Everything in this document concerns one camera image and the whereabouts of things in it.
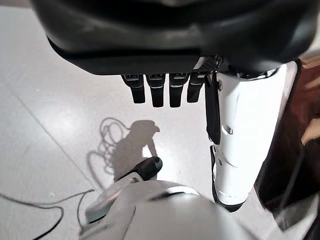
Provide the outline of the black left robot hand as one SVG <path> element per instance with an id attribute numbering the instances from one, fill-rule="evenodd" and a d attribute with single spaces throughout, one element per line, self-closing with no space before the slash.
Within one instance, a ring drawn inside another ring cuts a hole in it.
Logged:
<path id="1" fill-rule="evenodd" d="M 94 75 L 120 75 L 136 104 L 195 103 L 205 89 L 212 193 L 230 212 L 247 200 L 278 121 L 286 64 L 312 44 L 317 0 L 33 0 L 49 44 Z"/>

